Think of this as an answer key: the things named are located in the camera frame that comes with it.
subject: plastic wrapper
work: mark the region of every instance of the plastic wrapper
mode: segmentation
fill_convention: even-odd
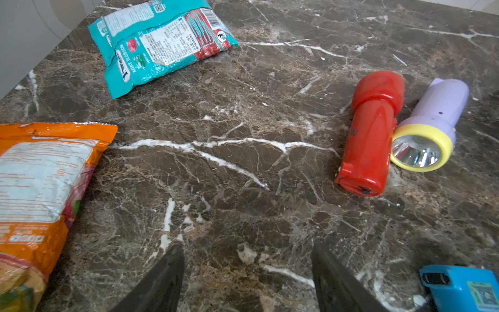
[[[238,42],[205,0],[152,0],[88,27],[106,62],[112,98]]]
[[[0,311],[36,308],[117,127],[0,125]]]

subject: red flashlight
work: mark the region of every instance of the red flashlight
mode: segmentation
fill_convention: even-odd
[[[354,117],[334,180],[345,190],[369,197],[383,193],[404,89],[404,79],[391,71],[374,72],[357,84],[352,99]]]

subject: blue plastic device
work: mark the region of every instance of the blue plastic device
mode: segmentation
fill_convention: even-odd
[[[431,265],[419,274],[439,312],[499,312],[499,283],[489,270]]]

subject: teal snack bag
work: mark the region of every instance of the teal snack bag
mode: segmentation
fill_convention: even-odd
[[[101,17],[88,29],[106,63],[112,98],[239,45],[205,0],[151,0]]]

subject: blue object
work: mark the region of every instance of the blue object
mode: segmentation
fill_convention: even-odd
[[[88,29],[106,63],[112,98],[238,46],[205,0],[150,0],[101,17]]]
[[[499,312],[499,284],[489,270],[431,265],[419,274],[439,312]]]

